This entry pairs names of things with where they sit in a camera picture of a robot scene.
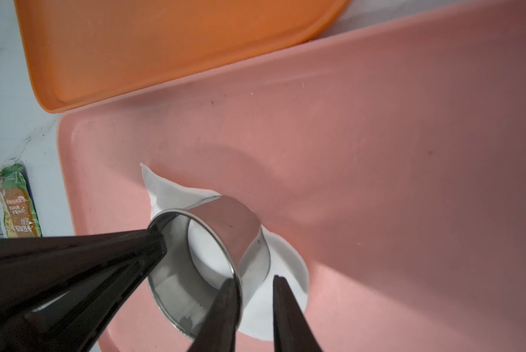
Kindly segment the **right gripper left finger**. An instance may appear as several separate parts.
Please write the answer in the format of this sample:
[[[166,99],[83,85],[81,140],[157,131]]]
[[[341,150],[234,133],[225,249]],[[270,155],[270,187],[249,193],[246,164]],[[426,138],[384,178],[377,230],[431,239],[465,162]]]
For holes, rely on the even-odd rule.
[[[233,279],[224,281],[188,352],[234,352],[242,308],[240,291]]]

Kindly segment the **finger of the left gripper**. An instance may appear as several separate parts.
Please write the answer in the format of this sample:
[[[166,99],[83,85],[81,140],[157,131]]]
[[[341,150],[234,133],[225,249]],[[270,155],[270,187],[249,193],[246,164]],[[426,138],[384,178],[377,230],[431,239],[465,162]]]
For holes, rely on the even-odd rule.
[[[148,230],[0,239],[0,351],[89,351],[165,254]]]

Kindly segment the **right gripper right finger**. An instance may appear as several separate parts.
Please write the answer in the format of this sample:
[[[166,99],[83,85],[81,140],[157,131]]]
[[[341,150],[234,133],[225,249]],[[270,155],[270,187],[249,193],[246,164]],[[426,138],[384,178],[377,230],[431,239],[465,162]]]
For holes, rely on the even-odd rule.
[[[274,351],[322,352],[284,277],[273,278]]]

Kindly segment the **white dough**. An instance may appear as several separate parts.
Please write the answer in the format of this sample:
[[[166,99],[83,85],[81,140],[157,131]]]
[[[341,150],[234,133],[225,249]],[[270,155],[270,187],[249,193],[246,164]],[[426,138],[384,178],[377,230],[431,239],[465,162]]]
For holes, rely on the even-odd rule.
[[[208,189],[181,186],[155,174],[141,165],[144,185],[150,196],[151,218],[172,208],[187,208],[203,199],[223,196]],[[273,278],[284,277],[300,306],[308,303],[309,272],[299,253],[281,236],[262,225],[262,233],[270,250],[270,271],[253,298],[242,309],[239,331],[261,341],[273,340]]]

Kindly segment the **small round metal cutter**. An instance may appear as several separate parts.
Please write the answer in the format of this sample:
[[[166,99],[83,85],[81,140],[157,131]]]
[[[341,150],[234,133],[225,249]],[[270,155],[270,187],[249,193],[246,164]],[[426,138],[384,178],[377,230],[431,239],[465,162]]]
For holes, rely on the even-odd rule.
[[[262,224],[232,197],[162,211],[149,228],[163,236],[167,249],[148,276],[150,291],[163,315],[191,339],[198,336],[226,280],[232,281],[244,309],[269,274]]]

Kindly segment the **pink silicone mat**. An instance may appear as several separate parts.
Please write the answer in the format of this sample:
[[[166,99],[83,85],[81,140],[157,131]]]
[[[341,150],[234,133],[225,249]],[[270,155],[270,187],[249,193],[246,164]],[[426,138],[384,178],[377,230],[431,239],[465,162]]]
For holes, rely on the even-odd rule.
[[[526,351],[526,1],[470,1],[62,116],[78,236],[150,221],[141,166],[248,205],[325,351]]]

